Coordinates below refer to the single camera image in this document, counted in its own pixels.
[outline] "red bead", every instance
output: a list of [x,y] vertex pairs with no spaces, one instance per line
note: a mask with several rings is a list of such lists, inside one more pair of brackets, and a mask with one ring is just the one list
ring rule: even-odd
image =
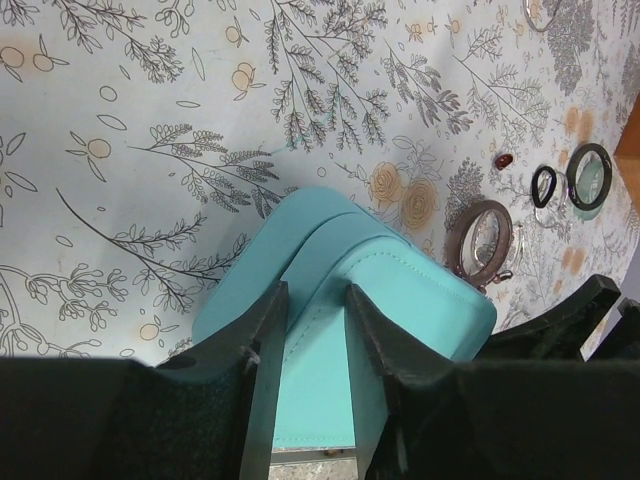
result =
[[493,163],[498,170],[504,170],[509,165],[511,165],[512,162],[513,162],[513,155],[509,153],[505,153],[504,155],[500,155],[498,158],[496,158],[495,162]]

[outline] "turquoise case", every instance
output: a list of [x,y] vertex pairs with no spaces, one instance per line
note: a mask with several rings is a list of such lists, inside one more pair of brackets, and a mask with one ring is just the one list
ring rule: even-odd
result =
[[198,315],[198,343],[289,284],[275,448],[355,445],[344,333],[345,286],[357,283],[399,326],[441,355],[471,360],[496,322],[493,304],[379,220],[326,188],[287,197]]

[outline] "floral tablecloth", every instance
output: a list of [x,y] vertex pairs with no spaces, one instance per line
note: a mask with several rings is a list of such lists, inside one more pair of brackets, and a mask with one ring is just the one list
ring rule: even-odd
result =
[[[544,25],[557,0],[531,0]],[[639,0],[0,0],[0,354],[135,357],[191,325],[296,188],[333,187],[439,262],[471,203],[523,225],[498,329],[592,273],[640,223],[533,218],[534,169],[610,152],[640,89]],[[514,163],[492,168],[500,153]]]

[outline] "botanical print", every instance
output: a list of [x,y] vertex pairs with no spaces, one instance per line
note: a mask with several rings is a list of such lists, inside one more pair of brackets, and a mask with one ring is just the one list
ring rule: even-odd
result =
[[20,76],[20,69],[22,68],[25,70],[29,68],[29,64],[25,64],[25,62],[29,62],[29,60],[31,60],[33,66],[41,72],[50,72],[56,65],[69,65],[69,62],[66,60],[52,57],[49,54],[47,46],[44,43],[44,39],[42,38],[42,34],[40,34],[39,47],[40,53],[34,53],[31,56],[31,59],[25,59],[24,53],[17,48],[5,46],[0,50],[0,64],[4,65],[7,73],[20,83],[23,81]]
[[397,136],[393,144],[408,151],[406,161],[397,165],[381,162],[370,176],[360,164],[355,171],[346,165],[336,165],[348,173],[349,178],[356,178],[367,187],[375,205],[371,211],[376,217],[396,230],[417,233],[440,210],[435,182],[442,179],[438,170],[443,162],[437,162],[423,140],[414,143],[408,137]]
[[640,1],[612,0],[611,11],[613,24],[620,26],[620,38],[636,31],[640,19]]
[[384,145],[387,92],[360,91],[357,84],[360,64],[373,53],[373,28],[387,26],[385,4],[312,2],[328,6],[322,32],[312,34],[322,17],[305,0],[270,3],[273,17],[265,22],[269,64],[274,75],[284,73],[271,113],[276,122],[283,120],[287,147],[308,153],[314,144],[323,146],[329,132],[337,132],[339,150],[346,146],[362,153],[363,133],[368,143]]
[[[552,14],[557,1],[543,0],[542,4]],[[549,50],[555,59],[555,81],[565,95],[573,92],[582,79],[580,56],[591,48],[595,30],[592,10],[593,0],[565,0],[547,32]]]
[[[229,152],[222,146],[223,136],[210,130],[193,130],[191,125],[158,125],[149,129],[155,143],[150,147],[132,147],[156,155],[165,155],[182,163],[189,173],[182,177],[181,185],[202,204],[209,200],[225,210],[238,213],[239,208],[255,206],[258,214],[265,218],[295,187],[285,189],[283,195],[264,186],[269,180],[279,180],[273,173],[274,164],[262,160],[271,154],[261,150]],[[221,165],[200,160],[206,152],[220,153]],[[238,187],[250,188],[250,192]]]
[[[556,5],[529,1],[533,23]],[[298,186],[340,191],[441,264],[466,208],[505,205],[496,330],[593,273],[621,282],[638,243],[617,173],[593,215],[530,196],[535,169],[564,171],[581,143],[613,155],[640,90],[637,0],[563,0],[545,33],[493,0],[0,0],[0,15],[0,355],[185,351]]]
[[65,207],[87,228],[114,247],[131,254],[140,262],[143,268],[133,279],[133,285],[138,285],[140,293],[146,296],[151,285],[155,284],[158,293],[153,301],[153,306],[162,306],[165,311],[171,308],[179,313],[188,313],[194,302],[194,297],[203,288],[210,289],[220,283],[222,274],[231,268],[233,262],[240,256],[248,243],[246,235],[242,234],[236,239],[233,251],[225,257],[216,254],[215,257],[197,258],[194,256],[190,260],[165,261],[165,259],[156,258],[158,250],[162,250],[162,253],[165,249],[174,252],[180,250],[185,241],[195,243],[195,234],[199,231],[206,217],[197,214],[190,224],[182,219],[166,233],[158,230],[154,234],[147,234],[145,227],[139,229],[136,224],[133,224],[126,231],[108,236],[81,217],[69,205],[64,196],[60,192],[58,194]]
[[[115,41],[118,37],[119,41],[124,41],[125,56],[138,62],[153,83],[173,82],[184,69],[176,59],[175,49],[164,43],[162,38],[156,36],[145,43],[137,36],[147,17],[140,15],[135,8],[125,9],[121,3],[114,6],[112,0],[43,0],[42,3],[56,9],[64,36],[88,53],[93,54],[94,50],[103,48],[96,36],[104,29],[107,40]],[[36,14],[43,13],[39,8],[27,5],[25,0],[4,0],[0,9],[4,23],[11,26],[33,25],[34,17],[40,16]],[[182,23],[180,28],[188,31],[188,24]]]
[[625,100],[631,103],[635,100],[638,90],[640,90],[640,52],[632,43],[624,61],[624,70],[622,72],[622,91]]
[[22,142],[24,142],[26,136],[26,132],[18,133],[10,138],[6,144],[0,136],[0,175],[4,173],[4,178],[0,176],[0,187],[2,188],[5,197],[5,201],[0,202],[0,228],[4,226],[5,208],[8,207],[8,200],[13,198],[13,193],[16,187],[27,192],[38,191],[36,186],[29,179],[14,172],[13,169],[10,170],[13,158],[15,158],[12,158],[11,156],[14,155],[22,146]]
[[467,112],[460,110],[458,95],[451,90],[443,90],[440,73],[427,65],[423,55],[412,55],[411,62],[405,64],[389,46],[389,56],[382,59],[391,87],[398,91],[404,103],[411,100],[420,118],[427,127],[439,123],[440,116],[446,119],[447,128],[453,133],[469,130],[472,121]]
[[[544,98],[537,78],[520,80],[515,65],[497,63],[502,59],[502,34],[499,25],[474,31],[467,39],[467,54],[454,58],[471,74],[467,95],[469,110],[475,118],[482,119],[487,128],[500,127],[502,149],[517,154],[527,140],[533,147],[542,145],[551,105]],[[473,58],[488,60],[495,67],[488,76],[482,76],[470,66]]]
[[463,160],[455,175],[449,178],[447,188],[449,196],[445,207],[444,227],[453,230],[456,220],[467,208],[485,199],[482,194],[484,173],[477,163]]

